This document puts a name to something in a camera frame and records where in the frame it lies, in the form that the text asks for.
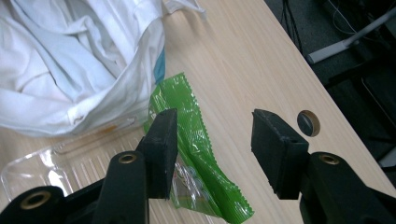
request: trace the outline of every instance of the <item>wooden table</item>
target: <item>wooden table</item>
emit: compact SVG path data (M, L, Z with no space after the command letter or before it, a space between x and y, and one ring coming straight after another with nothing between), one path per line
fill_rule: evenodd
M184 72L201 107L222 171L241 189L255 215L246 223L302 223L297 201L280 201L250 150L251 112L277 113L310 144L310 152L341 156L363 182L393 197L396 190L262 0L200 0L207 20L188 10L163 19L166 76ZM297 115L316 114L320 131L299 131ZM33 139L0 130L0 169L60 139ZM7 204L0 190L0 208ZM164 201L151 201L152 223L224 223Z

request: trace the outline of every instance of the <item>round hole in desk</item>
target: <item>round hole in desk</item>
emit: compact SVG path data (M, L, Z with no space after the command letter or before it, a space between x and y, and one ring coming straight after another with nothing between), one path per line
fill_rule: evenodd
M317 136L320 131L320 122L318 117L309 110L301 111L297 116L298 126L304 134L310 137Z

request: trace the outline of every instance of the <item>floor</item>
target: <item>floor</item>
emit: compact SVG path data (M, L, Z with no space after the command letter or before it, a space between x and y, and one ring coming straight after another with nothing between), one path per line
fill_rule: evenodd
M370 20L362 16L361 7L356 7L357 0L264 0L264 2L304 56L348 38L351 33L359 31ZM387 4L394 4L394 1L384 3L384 6ZM381 57L390 51L395 52L395 45L394 36L390 35L387 29L381 29L367 35L357 46L311 65L318 79L327 88L377 161L395 148L396 143L393 140L389 141L396 139L395 130L388 126L383 116L378 116L373 110L373 106L367 101L367 95L360 91L358 79L338 82L336 80L362 63ZM387 175L396 187L395 172Z

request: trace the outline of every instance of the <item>black cable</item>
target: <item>black cable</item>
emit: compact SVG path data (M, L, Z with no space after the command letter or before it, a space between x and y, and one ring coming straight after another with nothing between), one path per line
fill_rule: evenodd
M334 28L337 29L339 32L341 32L343 34L346 34L346 35L354 35L354 34L356 34L357 33L357 29L355 29L351 25L351 22L349 22L347 17L344 16L344 14L341 12L341 2L340 2L340 0L337 0L337 6L332 2L332 0L327 0L327 1L334 8L334 13L332 14L332 25L334 26ZM393 2L390 4L390 6L389 6L389 8L388 8L388 10L386 12L391 10L392 6L395 3L396 3L396 0L393 0ZM353 13L353 10L356 9L356 8L354 8L352 6L348 6L348 7L346 7L346 6L344 6L344 10L352 12L352 13ZM367 9L366 9L366 7L365 7L365 5L363 3L357 3L357 6L361 7L361 11L363 12L363 15L365 15L365 17L368 20L371 20L371 21L375 20L375 17L371 13L369 13L367 11ZM344 22L344 24L346 24L346 26L348 28L350 28L352 32L348 32L348 31L345 31L342 28L340 28L336 23L341 23L342 24L342 22L341 21L336 22L335 15L339 15L340 18L342 19L342 21ZM375 39L372 39L372 38L367 37L367 36L364 36L362 39L369 40L369 41L372 41L372 42L377 42L377 43L381 43L381 42L386 42L388 44L393 44L394 43L394 41L392 41L392 40L383 39L383 37L381 36L381 33L378 30L379 30L379 27L375 29L376 34L378 35Z
M290 37L291 41L296 45L300 53L303 55L303 45L298 34L296 21L294 19L293 13L291 12L289 0L282 0L282 15L281 24L285 24L286 32Z

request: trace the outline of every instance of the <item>clear plastic container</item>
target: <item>clear plastic container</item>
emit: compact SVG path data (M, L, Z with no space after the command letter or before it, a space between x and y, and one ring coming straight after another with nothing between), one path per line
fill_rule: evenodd
M69 195L102 179L110 159L134 150L144 136L136 116L127 116L80 137L9 163L1 173L7 198L11 201L28 189L57 186Z

